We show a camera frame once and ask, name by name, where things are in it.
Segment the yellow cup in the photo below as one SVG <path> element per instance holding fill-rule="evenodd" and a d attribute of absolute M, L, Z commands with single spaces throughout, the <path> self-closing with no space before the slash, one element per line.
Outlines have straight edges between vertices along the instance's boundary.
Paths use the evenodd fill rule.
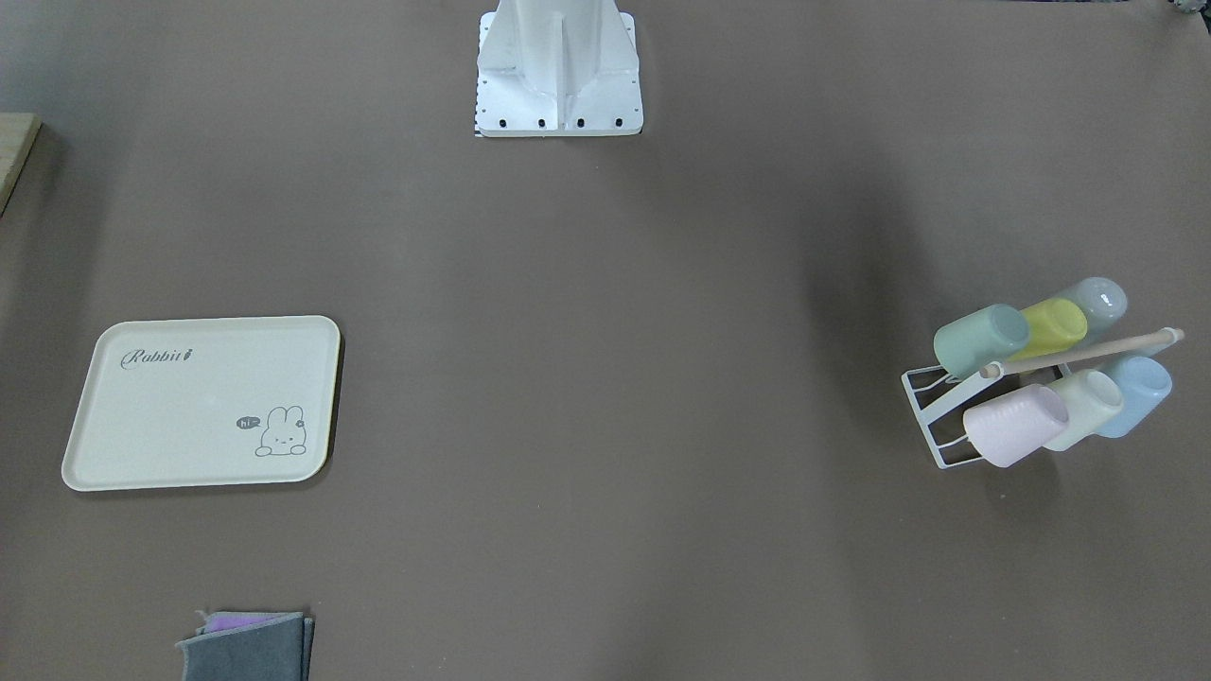
<path fill-rule="evenodd" d="M 1064 351 L 1084 340 L 1089 331 L 1087 316 L 1071 299 L 1052 297 L 1022 310 L 1028 324 L 1029 340 L 1012 360 L 1038 357 Z"/>

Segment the cream rabbit tray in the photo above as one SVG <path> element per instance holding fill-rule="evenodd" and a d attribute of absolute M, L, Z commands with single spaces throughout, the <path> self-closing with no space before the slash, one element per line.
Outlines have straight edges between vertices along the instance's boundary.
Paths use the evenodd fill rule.
<path fill-rule="evenodd" d="M 328 460 L 339 362 L 322 315 L 114 324 L 61 477 L 90 493 L 308 481 Z"/>

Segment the green cup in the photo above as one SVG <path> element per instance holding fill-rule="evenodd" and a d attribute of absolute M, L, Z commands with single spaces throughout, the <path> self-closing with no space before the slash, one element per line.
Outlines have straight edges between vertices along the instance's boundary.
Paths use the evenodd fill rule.
<path fill-rule="evenodd" d="M 939 328 L 932 350 L 947 374 L 963 379 L 988 364 L 1012 357 L 1029 344 L 1031 334 L 1025 314 L 1016 307 L 982 307 Z"/>

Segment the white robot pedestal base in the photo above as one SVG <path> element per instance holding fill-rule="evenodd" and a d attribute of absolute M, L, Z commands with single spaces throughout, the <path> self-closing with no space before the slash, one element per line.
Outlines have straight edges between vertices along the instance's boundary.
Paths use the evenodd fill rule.
<path fill-rule="evenodd" d="M 501 1 L 480 18 L 484 138 L 639 135 L 639 42 L 614 1 Z"/>

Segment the pink cup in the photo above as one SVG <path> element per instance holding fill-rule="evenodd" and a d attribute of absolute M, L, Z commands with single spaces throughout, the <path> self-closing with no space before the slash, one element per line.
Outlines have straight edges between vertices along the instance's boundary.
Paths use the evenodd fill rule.
<path fill-rule="evenodd" d="M 1064 433 L 1069 410 L 1058 393 L 1041 384 L 1004 393 L 963 413 L 969 443 L 982 460 L 1008 468 Z"/>

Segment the blue cup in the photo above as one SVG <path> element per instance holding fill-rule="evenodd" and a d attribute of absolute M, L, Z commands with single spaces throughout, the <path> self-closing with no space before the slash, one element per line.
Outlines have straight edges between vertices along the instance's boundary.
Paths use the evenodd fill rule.
<path fill-rule="evenodd" d="M 1154 413 L 1173 389 L 1173 378 L 1154 357 L 1121 355 L 1097 367 L 1123 393 L 1123 410 L 1095 431 L 1102 437 L 1124 437 Z"/>

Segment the purple folded cloth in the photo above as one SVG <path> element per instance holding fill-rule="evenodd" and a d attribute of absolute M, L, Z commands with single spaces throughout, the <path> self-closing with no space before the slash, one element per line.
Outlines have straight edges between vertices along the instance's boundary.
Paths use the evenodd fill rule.
<path fill-rule="evenodd" d="M 279 620 L 289 613 L 280 612 L 245 612 L 245 611 L 217 611 L 212 613 L 202 613 L 203 625 L 196 629 L 196 635 L 203 637 L 203 635 L 235 630 L 247 626 L 256 626 L 262 623 L 268 623 L 268 620 Z"/>

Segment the grey folded cloth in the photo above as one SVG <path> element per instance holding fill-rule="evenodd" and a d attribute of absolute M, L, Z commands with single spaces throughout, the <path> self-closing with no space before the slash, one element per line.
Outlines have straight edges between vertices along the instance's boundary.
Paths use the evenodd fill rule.
<path fill-rule="evenodd" d="M 308 680 L 314 618 L 303 612 L 256 626 L 182 639 L 183 680 Z"/>

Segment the bamboo cutting board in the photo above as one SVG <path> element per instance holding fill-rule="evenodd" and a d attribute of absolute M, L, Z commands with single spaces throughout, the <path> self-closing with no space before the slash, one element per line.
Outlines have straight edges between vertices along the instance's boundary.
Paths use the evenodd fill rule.
<path fill-rule="evenodd" d="M 8 207 L 41 128 L 42 119 L 35 113 L 1 113 L 1 213 Z"/>

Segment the cream white cup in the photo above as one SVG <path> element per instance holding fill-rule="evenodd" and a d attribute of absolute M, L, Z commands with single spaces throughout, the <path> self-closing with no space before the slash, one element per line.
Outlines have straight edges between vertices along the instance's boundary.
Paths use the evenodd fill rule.
<path fill-rule="evenodd" d="M 1068 427 L 1044 443 L 1048 451 L 1067 451 L 1073 443 L 1115 419 L 1125 407 L 1121 389 L 1110 376 L 1100 370 L 1077 371 L 1075 374 L 1051 382 L 1048 388 L 1061 397 L 1068 412 Z"/>

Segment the grey cup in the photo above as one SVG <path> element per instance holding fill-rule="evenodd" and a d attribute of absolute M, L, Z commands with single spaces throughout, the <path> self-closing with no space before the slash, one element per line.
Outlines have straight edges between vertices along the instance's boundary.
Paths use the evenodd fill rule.
<path fill-rule="evenodd" d="M 1085 277 L 1054 293 L 1055 298 L 1068 299 L 1084 311 L 1087 332 L 1078 340 L 1077 347 L 1086 347 L 1101 338 L 1125 316 L 1129 309 L 1129 297 L 1115 280 L 1094 276 Z"/>

